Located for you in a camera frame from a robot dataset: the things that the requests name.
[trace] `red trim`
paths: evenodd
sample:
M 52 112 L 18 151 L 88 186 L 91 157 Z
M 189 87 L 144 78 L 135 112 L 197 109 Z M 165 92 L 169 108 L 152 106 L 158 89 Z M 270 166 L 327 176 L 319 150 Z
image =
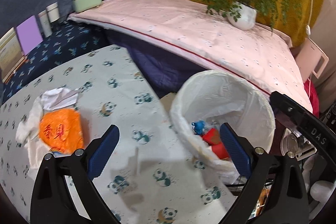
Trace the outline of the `red trim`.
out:
M 78 16 L 78 15 L 76 15 L 75 17 L 79 17 L 79 18 L 82 18 L 82 19 L 88 19 L 88 18 L 80 17 L 80 16 Z M 222 68 L 222 69 L 224 69 L 224 70 L 226 70 L 226 71 L 229 71 L 230 73 L 232 73 L 232 74 L 234 74 L 234 75 L 236 75 L 236 76 L 238 76 L 238 77 L 240 77 L 240 78 L 245 79 L 247 82 L 249 82 L 250 84 L 254 85 L 256 88 L 258 88 L 259 90 L 261 90 L 262 92 L 264 92 L 264 93 L 266 93 L 267 95 L 270 96 L 270 93 L 268 93 L 267 91 L 265 91 L 265 90 L 263 90 L 262 88 L 258 87 L 256 84 L 252 83 L 251 81 L 247 80 L 246 78 L 242 77 L 241 75 L 235 73 L 235 72 L 232 71 L 232 70 L 229 70 L 228 68 L 225 68 L 225 67 L 223 67 L 223 66 L 217 64 L 216 62 L 214 62 L 214 61 L 212 61 L 212 60 L 209 60 L 209 59 L 207 59 L 207 58 L 205 58 L 205 57 L 203 57 L 203 56 L 201 56 L 201 55 L 198 55 L 197 53 L 194 53 L 194 52 L 192 52 L 192 51 L 186 50 L 186 49 L 184 49 L 184 48 L 182 48 L 182 47 L 180 47 L 180 46 L 177 46 L 177 45 L 175 45 L 175 44 L 172 44 L 172 43 L 167 42 L 167 41 L 165 41 L 165 40 L 162 40 L 162 39 L 160 39 L 160 38 L 152 37 L 151 35 L 148 35 L 148 34 L 145 34 L 145 33 L 139 32 L 139 31 L 135 31 L 135 30 L 132 30 L 132 29 L 127 28 L 127 27 L 124 27 L 124 26 L 120 26 L 120 25 L 117 25 L 117 24 L 114 24 L 114 23 L 105 22 L 105 21 L 100 21 L 100 20 L 93 20 L 93 21 L 98 21 L 98 22 L 101 22 L 101 23 L 106 23 L 106 24 L 115 25 L 115 26 L 118 26 L 118 27 L 120 27 L 120 28 L 124 28 L 124 29 L 130 30 L 130 31 L 132 31 L 132 32 L 136 32 L 136 33 L 145 35 L 145 36 L 147 36 L 147 37 L 154 38 L 154 39 L 156 39 L 156 40 L 159 40 L 159 41 L 161 41 L 161 42 L 164 42 L 164 43 L 166 43 L 166 44 L 169 44 L 169 45 L 171 45 L 171 46 L 173 46 L 173 47 L 179 48 L 179 49 L 181 49 L 181 50 L 183 50 L 183 51 L 185 51 L 185 52 L 191 53 L 191 54 L 193 54 L 193 55 L 195 55 L 195 56 L 197 56 L 197 57 L 199 57 L 199 58 L 202 58 L 202 59 L 204 59 L 204 60 L 206 60 L 206 61 L 208 61 L 208 62 L 210 62 L 210 63 L 212 63 L 212 64 L 214 64 L 214 65 L 216 65 L 216 66 L 218 66 L 218 67 L 220 67 L 220 68 Z

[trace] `trash can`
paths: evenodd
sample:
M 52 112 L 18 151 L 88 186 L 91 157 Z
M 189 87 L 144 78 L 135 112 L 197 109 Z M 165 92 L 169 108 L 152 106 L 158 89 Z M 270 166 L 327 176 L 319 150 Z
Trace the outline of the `trash can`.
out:
M 186 149 L 216 171 L 225 184 L 233 184 L 239 173 L 230 160 L 220 160 L 201 136 L 195 135 L 192 122 L 228 122 L 252 146 L 266 152 L 272 146 L 275 118 L 268 99 L 245 79 L 228 72 L 208 70 L 190 77 L 177 93 L 170 117 Z

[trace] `blue gripper pad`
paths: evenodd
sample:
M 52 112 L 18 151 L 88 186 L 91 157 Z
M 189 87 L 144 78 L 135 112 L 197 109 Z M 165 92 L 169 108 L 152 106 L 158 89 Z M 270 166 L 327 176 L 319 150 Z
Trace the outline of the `blue gripper pad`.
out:
M 220 139 L 229 153 L 232 162 L 236 166 L 240 175 L 247 179 L 251 176 L 251 159 L 244 151 L 243 147 L 236 138 L 236 133 L 226 124 L 222 124 L 219 130 Z
M 107 135 L 98 146 L 96 151 L 91 156 L 88 167 L 87 167 L 87 176 L 92 181 L 94 178 L 100 176 L 103 171 L 107 161 L 111 157 L 112 152 L 119 142 L 119 129 L 117 126 L 109 128 L 110 131 L 106 132 Z

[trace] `silver screw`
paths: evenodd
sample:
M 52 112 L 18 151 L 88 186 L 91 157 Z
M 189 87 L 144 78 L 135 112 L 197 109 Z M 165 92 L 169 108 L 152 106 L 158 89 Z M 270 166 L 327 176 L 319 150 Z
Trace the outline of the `silver screw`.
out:
M 50 160 L 50 159 L 51 159 L 51 156 L 52 156 L 51 153 L 45 154 L 45 155 L 44 155 L 44 159 L 45 159 L 45 160 Z
M 295 158 L 295 154 L 292 151 L 287 152 L 287 156 L 292 158 Z
M 81 155 L 83 155 L 84 154 L 84 150 L 83 149 L 77 149 L 76 151 L 75 151 L 75 155 L 76 156 L 81 156 Z
M 264 150 L 261 147 L 256 147 L 254 150 L 258 155 L 262 155 L 264 153 Z

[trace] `panda print tablecloth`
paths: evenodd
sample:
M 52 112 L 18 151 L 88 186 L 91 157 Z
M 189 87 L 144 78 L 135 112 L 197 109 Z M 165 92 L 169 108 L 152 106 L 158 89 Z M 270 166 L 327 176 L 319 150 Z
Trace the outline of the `panda print tablecloth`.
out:
M 115 124 L 120 141 L 93 183 L 122 224 L 217 224 L 234 202 L 218 176 L 192 158 L 125 48 L 112 45 L 64 63 L 31 82 L 0 108 L 0 183 L 29 222 L 34 180 L 17 125 L 42 92 L 80 89 L 84 143 Z M 79 214 L 88 218 L 70 177 Z

